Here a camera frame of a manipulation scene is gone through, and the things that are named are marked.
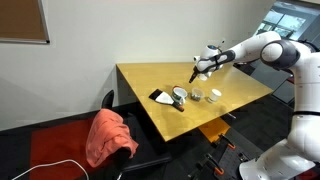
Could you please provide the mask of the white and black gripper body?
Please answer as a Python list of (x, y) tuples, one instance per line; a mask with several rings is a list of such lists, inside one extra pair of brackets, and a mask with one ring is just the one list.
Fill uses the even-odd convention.
[(208, 78), (211, 76), (211, 74), (217, 70), (217, 67), (216, 66), (209, 66), (208, 68), (205, 68), (203, 70), (201, 70), (199, 67), (195, 66), (194, 67), (194, 73), (193, 74), (197, 74), (197, 77), (200, 75), (200, 74), (204, 74), (206, 75)]

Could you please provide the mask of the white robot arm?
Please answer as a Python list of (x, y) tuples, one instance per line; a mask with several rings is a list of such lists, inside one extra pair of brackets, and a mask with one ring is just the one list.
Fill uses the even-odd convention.
[(254, 35), (220, 50), (208, 45), (194, 58), (193, 78), (206, 79), (227, 63), (259, 60), (293, 79), (293, 103), (288, 136), (259, 157), (239, 165), (243, 180), (290, 180), (320, 161), (320, 51), (306, 40), (282, 38), (275, 31)]

